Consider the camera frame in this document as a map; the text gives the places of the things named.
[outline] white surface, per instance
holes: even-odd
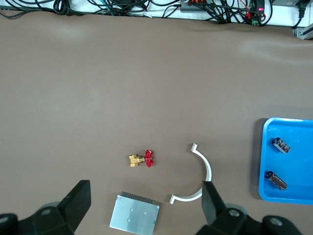
[[[198,147],[198,145],[196,143],[194,143],[192,145],[191,151],[202,158],[202,160],[204,161],[204,164],[205,164],[205,168],[206,168],[205,181],[211,181],[212,180],[212,170],[211,170],[210,163],[208,162],[206,157],[201,152],[199,152],[197,150],[197,147]],[[173,204],[175,200],[179,200],[182,202],[190,202],[190,201],[193,201],[193,200],[200,198],[201,196],[202,196],[202,188],[199,189],[196,193],[194,193],[190,196],[186,196],[186,197],[180,197],[180,196],[172,194],[170,203]]]
[[[100,0],[94,0],[96,3],[102,4]],[[265,6],[265,14],[269,16],[270,14],[270,8],[268,0],[266,1]],[[155,0],[155,2],[160,4],[165,4],[167,2],[171,2],[170,0]],[[0,5],[9,6],[8,3],[6,3],[5,0],[0,0]],[[45,3],[41,4],[42,7],[49,7],[52,8],[53,3]],[[72,9],[75,11],[80,12],[95,12],[99,10],[97,6],[94,6],[90,4],[86,0],[72,0],[71,1]],[[163,15],[163,12],[166,7],[159,7],[155,6],[153,4],[150,4],[148,7],[148,12],[153,17],[161,17]],[[171,12],[171,10],[174,10],[175,8],[172,7],[169,9],[168,12]],[[309,5],[307,7],[305,17],[302,19],[299,26],[306,27],[309,24],[313,23],[312,20],[312,7]],[[205,20],[209,18],[209,15],[206,12],[197,12],[197,13],[181,13],[179,10],[177,10],[173,15],[170,16],[170,18],[180,18],[180,19],[194,19],[194,20]],[[284,7],[284,6],[273,6],[273,15],[268,24],[270,25],[281,25],[281,26],[293,26],[298,22],[298,8],[297,7]]]

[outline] black power connector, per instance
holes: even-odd
[[[299,0],[299,2],[297,2],[296,6],[299,9],[299,21],[295,24],[294,27],[292,27],[293,29],[297,28],[297,26],[300,24],[302,18],[304,17],[305,10],[310,1],[311,0]]]

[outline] valve with red handle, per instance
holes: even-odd
[[[147,150],[145,156],[139,156],[138,154],[133,154],[129,156],[130,166],[138,166],[140,163],[146,162],[147,167],[153,166],[153,152],[151,150]]]

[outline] brown table surface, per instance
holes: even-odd
[[[155,199],[156,235],[193,235],[209,160],[225,202],[312,234],[313,206],[258,195],[265,118],[313,119],[313,44],[289,28],[103,16],[0,18],[0,212],[26,218],[90,179],[76,234],[109,228],[121,191]],[[155,166],[129,167],[152,149]]]

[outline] metal box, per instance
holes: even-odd
[[[159,208],[150,198],[122,192],[117,196],[110,227],[138,235],[152,235]]]

